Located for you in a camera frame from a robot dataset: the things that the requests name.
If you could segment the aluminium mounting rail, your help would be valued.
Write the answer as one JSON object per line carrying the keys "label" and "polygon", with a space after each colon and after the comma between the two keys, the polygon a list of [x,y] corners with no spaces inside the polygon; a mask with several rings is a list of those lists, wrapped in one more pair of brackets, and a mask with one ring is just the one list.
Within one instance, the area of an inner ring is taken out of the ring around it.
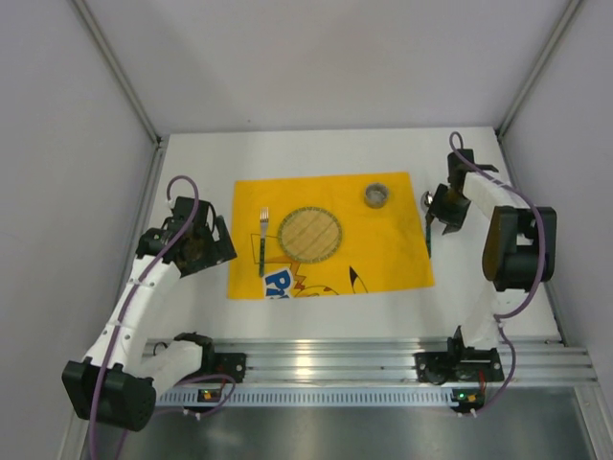
{"label": "aluminium mounting rail", "polygon": [[[598,382],[588,352],[559,342],[513,342],[516,386],[573,386]],[[218,353],[246,355],[250,384],[417,384],[415,355],[445,349],[441,341],[393,340],[218,340]]]}

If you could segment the fork with teal handle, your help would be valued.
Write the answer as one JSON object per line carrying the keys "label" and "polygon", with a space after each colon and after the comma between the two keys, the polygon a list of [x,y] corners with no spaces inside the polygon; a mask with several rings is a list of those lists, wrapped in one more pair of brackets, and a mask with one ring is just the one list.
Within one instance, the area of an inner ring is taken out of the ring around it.
{"label": "fork with teal handle", "polygon": [[264,276],[265,265],[265,246],[266,246],[266,233],[269,223],[269,208],[262,207],[260,212],[260,257],[259,257],[259,276]]}

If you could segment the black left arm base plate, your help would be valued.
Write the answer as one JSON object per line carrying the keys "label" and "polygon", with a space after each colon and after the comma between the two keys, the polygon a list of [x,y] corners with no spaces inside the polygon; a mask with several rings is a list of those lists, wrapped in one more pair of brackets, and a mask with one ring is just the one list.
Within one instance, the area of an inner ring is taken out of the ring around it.
{"label": "black left arm base plate", "polygon": [[233,378],[236,383],[241,383],[247,369],[246,361],[245,353],[212,352],[205,359],[204,374],[223,374]]}

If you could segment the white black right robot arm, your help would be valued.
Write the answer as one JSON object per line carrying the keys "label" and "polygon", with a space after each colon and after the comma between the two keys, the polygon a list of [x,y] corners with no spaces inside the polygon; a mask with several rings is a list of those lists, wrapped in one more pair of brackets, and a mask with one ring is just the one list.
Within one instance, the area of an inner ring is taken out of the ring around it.
{"label": "white black right robot arm", "polygon": [[417,355],[418,379],[447,382],[504,380],[497,346],[504,320],[525,310],[537,288],[555,271],[556,211],[534,205],[502,181],[492,165],[477,164],[472,149],[447,156],[448,178],[423,199],[425,226],[460,231],[470,207],[488,219],[481,267],[487,285],[467,319],[446,340],[443,352]]}

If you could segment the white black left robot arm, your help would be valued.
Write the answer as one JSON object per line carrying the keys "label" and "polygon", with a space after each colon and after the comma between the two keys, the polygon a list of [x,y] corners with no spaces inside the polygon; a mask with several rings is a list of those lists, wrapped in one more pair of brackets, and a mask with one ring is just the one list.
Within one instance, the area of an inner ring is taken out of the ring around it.
{"label": "white black left robot arm", "polygon": [[224,218],[208,201],[180,196],[161,227],[139,239],[125,291],[96,342],[61,380],[79,418],[129,431],[142,430],[156,400],[182,380],[218,370],[215,345],[196,332],[176,335],[152,358],[143,352],[166,298],[181,279],[233,260]]}

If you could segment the aluminium frame post left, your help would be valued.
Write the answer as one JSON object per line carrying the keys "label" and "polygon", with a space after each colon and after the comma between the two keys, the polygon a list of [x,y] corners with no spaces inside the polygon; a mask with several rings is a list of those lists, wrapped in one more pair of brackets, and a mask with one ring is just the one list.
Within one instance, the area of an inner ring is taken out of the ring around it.
{"label": "aluminium frame post left", "polygon": [[118,84],[121,93],[139,121],[141,127],[147,134],[148,139],[153,145],[159,145],[161,143],[161,135],[154,127],[153,122],[145,110],[141,98],[138,96],[137,91],[131,83],[123,65],[118,59],[113,47],[111,46],[111,43],[102,29],[100,22],[96,18],[90,6],[83,0],[69,0],[68,3],[75,11],[79,20],[82,22],[85,31],[92,39],[94,46],[102,58],[102,61],[106,65],[114,81]]}

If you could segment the aluminium frame post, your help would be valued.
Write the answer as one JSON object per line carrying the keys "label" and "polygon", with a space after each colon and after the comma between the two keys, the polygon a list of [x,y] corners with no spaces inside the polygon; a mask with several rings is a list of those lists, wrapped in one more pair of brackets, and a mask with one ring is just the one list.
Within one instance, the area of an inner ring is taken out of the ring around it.
{"label": "aluminium frame post", "polygon": [[92,39],[94,46],[102,58],[102,61],[106,65],[114,81],[118,84],[121,93],[139,121],[141,127],[147,134],[148,139],[153,145],[159,145],[161,143],[161,135],[154,127],[153,122],[145,110],[141,98],[138,96],[137,91],[131,83],[123,65],[118,59],[113,47],[111,46],[111,43],[102,29],[100,22],[96,18],[90,6],[83,0],[69,0],[68,3],[75,11],[79,20],[82,22],[85,31]]}
{"label": "aluminium frame post", "polygon": [[510,104],[504,112],[501,122],[494,130],[496,139],[499,143],[504,141],[504,138],[513,126],[523,106],[526,104],[531,93],[535,90],[540,79],[547,70],[547,67],[554,58],[564,37],[572,28],[584,4],[585,1],[583,0],[570,0],[564,2],[561,13],[557,16],[553,26],[545,35],[544,41],[538,47],[533,62],[530,64],[517,91],[514,93]]}

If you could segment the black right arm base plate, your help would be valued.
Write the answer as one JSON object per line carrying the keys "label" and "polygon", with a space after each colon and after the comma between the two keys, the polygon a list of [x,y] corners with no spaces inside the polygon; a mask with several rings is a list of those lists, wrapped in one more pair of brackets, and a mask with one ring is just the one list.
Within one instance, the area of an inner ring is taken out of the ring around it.
{"label": "black right arm base plate", "polygon": [[447,382],[502,382],[505,379],[496,349],[467,349],[460,354],[423,352],[415,354],[418,381],[443,385]]}

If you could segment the aluminium frame post right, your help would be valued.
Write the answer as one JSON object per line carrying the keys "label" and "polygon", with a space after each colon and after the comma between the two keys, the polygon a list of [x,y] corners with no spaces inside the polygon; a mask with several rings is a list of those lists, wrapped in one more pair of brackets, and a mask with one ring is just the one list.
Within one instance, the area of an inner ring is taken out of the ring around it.
{"label": "aluminium frame post right", "polygon": [[584,4],[585,1],[583,0],[570,0],[564,2],[561,13],[557,16],[553,26],[545,35],[544,41],[538,47],[533,62],[530,64],[517,91],[514,93],[510,104],[504,112],[501,122],[494,130],[496,139],[499,143],[504,141],[504,138],[513,126],[523,106],[526,104],[531,93],[535,90],[540,79],[547,70],[547,67],[554,58],[564,37],[572,28]]}

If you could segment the yellow printed cloth placemat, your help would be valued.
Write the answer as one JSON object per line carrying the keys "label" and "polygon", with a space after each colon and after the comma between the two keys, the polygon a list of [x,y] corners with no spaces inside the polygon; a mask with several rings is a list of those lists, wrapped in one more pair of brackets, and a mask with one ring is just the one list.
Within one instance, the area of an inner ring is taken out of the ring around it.
{"label": "yellow printed cloth placemat", "polygon": [[[364,202],[366,187],[375,182],[390,190],[380,209]],[[317,264],[292,261],[277,239],[284,217],[307,206],[329,210],[343,230],[337,252]],[[269,208],[269,223],[261,278],[262,207]],[[355,295],[435,283],[406,172],[241,180],[234,190],[232,240],[238,252],[229,268],[228,296],[233,300]]]}

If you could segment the round woven yellow plate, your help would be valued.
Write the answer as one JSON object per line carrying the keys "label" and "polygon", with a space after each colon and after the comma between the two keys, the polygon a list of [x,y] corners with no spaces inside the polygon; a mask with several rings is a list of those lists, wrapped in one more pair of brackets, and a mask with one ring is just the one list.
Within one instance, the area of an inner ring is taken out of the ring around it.
{"label": "round woven yellow plate", "polygon": [[307,206],[293,210],[282,220],[277,239],[292,261],[317,264],[331,258],[343,240],[339,219],[329,210]]}

